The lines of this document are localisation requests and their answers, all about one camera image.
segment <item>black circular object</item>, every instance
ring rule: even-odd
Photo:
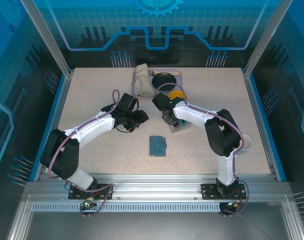
[[[152,78],[152,85],[155,89],[158,89],[158,87],[160,87],[162,84],[167,84],[167,83],[173,83],[173,84],[177,83],[176,78],[171,73],[160,72]],[[161,87],[159,90],[163,92],[167,92],[174,89],[175,87],[176,87],[175,85],[166,85]]]

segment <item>beige tabletop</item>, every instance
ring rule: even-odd
[[[188,101],[198,107],[227,109],[253,146],[237,157],[238,173],[269,174],[270,169],[240,68],[177,68]],[[131,93],[134,68],[76,68],[68,90],[60,130],[73,128],[113,103],[112,91]],[[171,133],[151,99],[139,102],[149,116],[132,133],[105,132],[80,152],[79,165],[90,174],[216,174],[216,154],[205,129],[192,125]],[[152,157],[150,136],[166,138],[166,157]]]

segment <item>folded cloth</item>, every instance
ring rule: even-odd
[[[138,65],[134,72],[134,95],[138,98],[153,97],[155,91],[149,80],[149,68],[146,63]]]

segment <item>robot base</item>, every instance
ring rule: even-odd
[[[200,192],[202,193],[202,199],[203,200],[242,200],[247,199],[247,194],[245,191],[245,187],[243,184],[240,184],[236,182],[233,186],[233,188],[228,191],[228,193],[223,196],[219,191],[218,191],[218,184],[201,184],[201,189]]]
[[[100,189],[100,188],[102,188],[104,186],[106,186],[106,184],[97,184],[96,188]],[[104,198],[108,194],[109,189],[110,188],[108,187],[108,188],[102,190],[98,195],[96,195],[94,197],[94,199],[95,200],[104,200]],[[107,200],[111,200],[112,199],[112,194],[113,194],[113,188],[112,188],[112,192],[107,197]],[[76,187],[74,187],[72,185],[70,186],[70,191],[69,191],[69,194],[68,194],[68,199],[71,199],[71,200],[86,200],[90,196],[91,196],[91,193],[81,191],[81,190],[77,189]]]

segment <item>gear logo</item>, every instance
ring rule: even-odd
[[[22,15],[20,0],[0,0],[0,12],[10,24],[13,24]]]
[[[183,0],[133,0],[137,10],[141,10],[142,14],[149,17],[163,17],[166,14],[172,14],[172,10],[178,10],[179,4],[183,4]]]

